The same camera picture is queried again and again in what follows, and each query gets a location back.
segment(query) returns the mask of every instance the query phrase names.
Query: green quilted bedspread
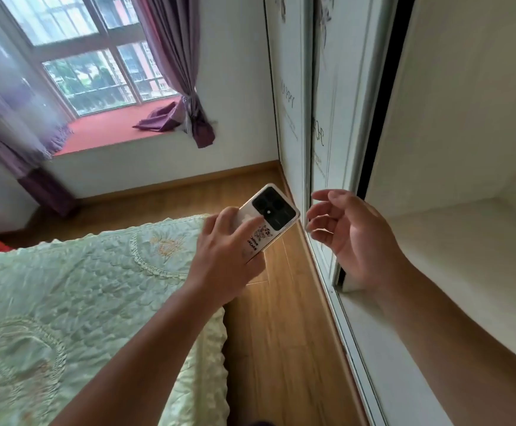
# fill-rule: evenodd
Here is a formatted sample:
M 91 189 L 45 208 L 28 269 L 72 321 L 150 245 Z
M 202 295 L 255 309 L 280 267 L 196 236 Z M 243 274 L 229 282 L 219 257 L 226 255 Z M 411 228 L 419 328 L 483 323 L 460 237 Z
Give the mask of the green quilted bedspread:
M 0 425 L 55 417 L 182 285 L 202 222 L 168 219 L 0 253 Z M 223 315 L 194 344 L 161 425 L 226 425 Z

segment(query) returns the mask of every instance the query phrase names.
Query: wooden floor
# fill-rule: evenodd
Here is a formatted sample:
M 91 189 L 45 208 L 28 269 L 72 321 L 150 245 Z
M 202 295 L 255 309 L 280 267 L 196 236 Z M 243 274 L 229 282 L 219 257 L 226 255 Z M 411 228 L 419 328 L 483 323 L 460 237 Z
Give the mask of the wooden floor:
M 277 169 L 90 204 L 68 220 L 48 219 L 2 238 L 14 247 L 74 239 L 164 218 L 241 206 Z M 297 224 L 265 252 L 266 271 L 226 305 L 229 425 L 366 424 L 357 406 L 325 298 Z

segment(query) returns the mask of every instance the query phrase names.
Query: curtain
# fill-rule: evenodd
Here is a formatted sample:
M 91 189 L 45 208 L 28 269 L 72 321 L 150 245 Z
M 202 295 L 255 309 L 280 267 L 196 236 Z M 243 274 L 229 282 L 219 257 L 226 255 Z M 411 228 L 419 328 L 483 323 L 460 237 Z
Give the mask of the curtain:
M 41 164 L 71 131 L 36 75 L 0 28 L 0 163 L 39 204 L 66 216 L 76 200 Z
M 199 0 L 134 0 L 153 57 L 167 84 L 182 95 L 134 127 L 169 131 L 181 124 L 199 148 L 215 133 L 201 106 L 195 82 L 199 70 Z

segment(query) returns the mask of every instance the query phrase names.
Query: wardrobe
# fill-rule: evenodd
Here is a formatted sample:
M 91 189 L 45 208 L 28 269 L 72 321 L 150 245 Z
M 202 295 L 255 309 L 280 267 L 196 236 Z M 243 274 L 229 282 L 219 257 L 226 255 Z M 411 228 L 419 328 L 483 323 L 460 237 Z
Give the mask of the wardrobe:
M 516 0 L 265 6 L 297 206 L 327 187 L 365 198 L 411 262 L 516 353 Z M 379 307 L 310 247 L 369 423 L 452 424 Z

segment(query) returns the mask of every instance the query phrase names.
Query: white smartphone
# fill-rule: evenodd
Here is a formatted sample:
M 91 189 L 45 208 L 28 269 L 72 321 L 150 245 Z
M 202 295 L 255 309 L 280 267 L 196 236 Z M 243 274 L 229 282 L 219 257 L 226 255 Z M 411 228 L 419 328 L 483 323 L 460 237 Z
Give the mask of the white smartphone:
M 274 184 L 265 185 L 238 211 L 234 220 L 236 229 L 246 220 L 263 215 L 264 224 L 244 245 L 243 255 L 250 261 L 299 219 L 299 211 Z

